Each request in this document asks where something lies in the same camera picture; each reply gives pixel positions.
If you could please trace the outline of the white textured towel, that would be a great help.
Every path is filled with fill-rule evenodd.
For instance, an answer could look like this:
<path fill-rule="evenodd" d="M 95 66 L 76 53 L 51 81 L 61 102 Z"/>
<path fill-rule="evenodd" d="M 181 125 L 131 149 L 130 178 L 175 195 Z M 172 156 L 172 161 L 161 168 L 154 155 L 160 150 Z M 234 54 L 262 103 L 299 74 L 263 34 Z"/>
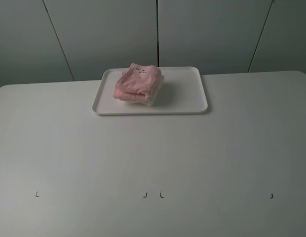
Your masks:
<path fill-rule="evenodd" d="M 153 90 L 153 93 L 151 94 L 150 98 L 149 99 L 146 99 L 146 98 L 138 98 L 138 99 L 130 99 L 130 95 L 127 97 L 127 98 L 122 98 L 121 96 L 119 97 L 119 100 L 120 101 L 123 101 L 123 102 L 127 102 L 127 103 L 139 103 L 139 104 L 143 104 L 143 105 L 146 105 L 146 106 L 152 106 L 156 100 L 156 97 L 164 83 L 164 79 L 165 77 L 164 76 L 161 76 L 161 80 L 160 82 L 158 83 L 158 86 L 155 87 L 155 89 Z"/>

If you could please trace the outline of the pink textured towel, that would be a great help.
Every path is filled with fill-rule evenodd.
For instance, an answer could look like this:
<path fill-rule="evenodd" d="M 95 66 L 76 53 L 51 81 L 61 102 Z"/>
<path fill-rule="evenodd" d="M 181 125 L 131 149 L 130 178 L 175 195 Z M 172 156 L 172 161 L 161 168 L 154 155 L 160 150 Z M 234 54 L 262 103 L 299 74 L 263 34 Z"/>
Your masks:
<path fill-rule="evenodd" d="M 161 80 L 161 70 L 153 65 L 142 66 L 132 63 L 115 85 L 114 98 L 149 99 Z"/>

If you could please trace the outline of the white rectangular plastic tray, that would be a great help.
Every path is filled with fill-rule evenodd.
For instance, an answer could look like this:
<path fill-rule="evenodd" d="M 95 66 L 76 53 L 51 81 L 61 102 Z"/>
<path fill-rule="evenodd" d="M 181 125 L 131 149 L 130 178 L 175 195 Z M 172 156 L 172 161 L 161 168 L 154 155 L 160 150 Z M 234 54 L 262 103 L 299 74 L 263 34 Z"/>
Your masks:
<path fill-rule="evenodd" d="M 114 98 L 115 85 L 126 68 L 104 72 L 92 111 L 99 116 L 201 114 L 208 108 L 203 82 L 195 67 L 160 67 L 164 83 L 152 106 Z"/>

